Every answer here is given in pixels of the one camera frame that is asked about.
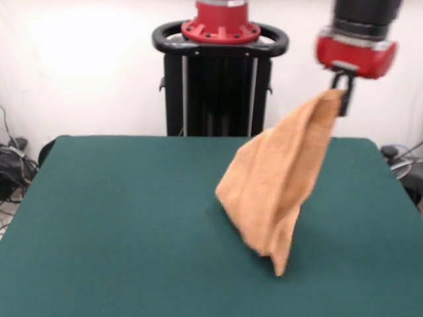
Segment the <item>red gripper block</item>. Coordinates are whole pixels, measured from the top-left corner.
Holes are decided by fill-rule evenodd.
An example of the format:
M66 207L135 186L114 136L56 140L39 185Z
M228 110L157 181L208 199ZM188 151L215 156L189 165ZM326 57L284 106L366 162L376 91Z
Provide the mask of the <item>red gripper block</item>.
M378 79L390 70L397 55L398 43L390 40L375 42L335 33L324 28L317 36L316 57L318 62L333 71L353 72L365 79ZM337 88L343 73L335 73L331 89ZM347 116L350 98L354 91L354 75L348 75L346 91L342 97L339 116Z

